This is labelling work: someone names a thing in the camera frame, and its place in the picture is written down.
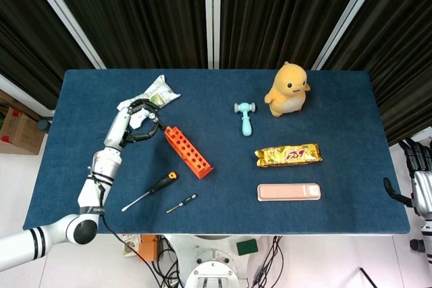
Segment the left black grey robot hand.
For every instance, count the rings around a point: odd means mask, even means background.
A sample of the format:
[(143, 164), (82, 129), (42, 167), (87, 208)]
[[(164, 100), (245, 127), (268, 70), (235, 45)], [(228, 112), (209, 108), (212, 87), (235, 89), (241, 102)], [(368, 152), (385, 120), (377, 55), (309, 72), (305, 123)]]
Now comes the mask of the left black grey robot hand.
[[(131, 116), (141, 109), (150, 112), (150, 119), (153, 120), (154, 126), (148, 133), (133, 134), (129, 126)], [(165, 131), (165, 124), (159, 119), (158, 111), (160, 107), (152, 103), (149, 99), (137, 99), (127, 107), (122, 108), (115, 116), (113, 123), (104, 140), (105, 147), (113, 148), (122, 151), (127, 144), (149, 140), (156, 133), (157, 130)]]

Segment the right black grey robot hand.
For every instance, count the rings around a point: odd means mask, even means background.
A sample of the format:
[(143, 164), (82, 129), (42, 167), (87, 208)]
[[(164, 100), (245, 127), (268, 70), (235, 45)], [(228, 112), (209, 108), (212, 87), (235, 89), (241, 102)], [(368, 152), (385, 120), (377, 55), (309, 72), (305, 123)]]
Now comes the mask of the right black grey robot hand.
[(391, 185), (391, 181), (384, 177), (385, 191), (392, 199), (406, 207), (413, 208), (415, 213), (431, 220), (431, 149), (415, 142), (411, 138), (398, 142), (406, 157), (406, 164), (411, 178), (411, 197), (398, 194)]

